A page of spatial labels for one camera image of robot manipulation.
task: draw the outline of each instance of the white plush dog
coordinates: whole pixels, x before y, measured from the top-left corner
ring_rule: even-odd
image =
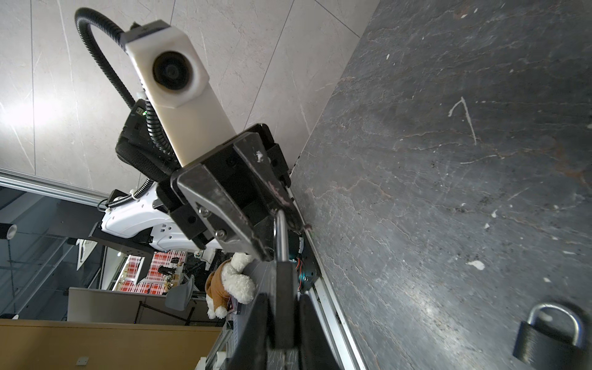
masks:
[[[255,284],[246,275],[244,268],[254,260],[244,253],[235,253],[231,259],[224,261],[216,271],[212,272],[205,282],[205,300],[208,303],[210,319],[225,318],[226,307],[232,295],[239,303],[249,304],[255,294]]]

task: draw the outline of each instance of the brown plush clothing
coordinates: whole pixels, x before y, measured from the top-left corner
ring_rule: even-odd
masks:
[[[224,261],[216,271],[208,276],[208,279],[205,282],[205,293],[214,301],[214,310],[220,306],[224,308],[228,307],[230,294],[228,294],[224,289],[224,285],[222,285],[222,268],[229,262],[230,259]]]

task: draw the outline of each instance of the chair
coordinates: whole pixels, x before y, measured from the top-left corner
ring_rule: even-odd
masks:
[[[185,311],[191,295],[194,290],[194,277],[193,275],[189,278],[189,281],[184,284],[179,284],[176,287],[172,287],[166,293],[165,306],[177,311]]]

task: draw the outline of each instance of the screw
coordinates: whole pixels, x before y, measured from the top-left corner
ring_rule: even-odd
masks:
[[[205,207],[200,207],[198,212],[201,214],[202,217],[208,218],[212,212]]]
[[[216,230],[216,238],[220,239],[220,241],[224,241],[226,239],[226,231],[224,229]]]

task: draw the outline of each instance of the white camera housing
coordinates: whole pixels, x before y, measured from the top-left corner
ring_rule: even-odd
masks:
[[[150,25],[142,29],[149,30]],[[210,76],[185,33],[168,26],[126,42],[126,52],[181,166],[236,135],[210,86]],[[154,78],[154,62],[165,52],[183,55],[191,66],[189,82],[180,90],[168,89]]]

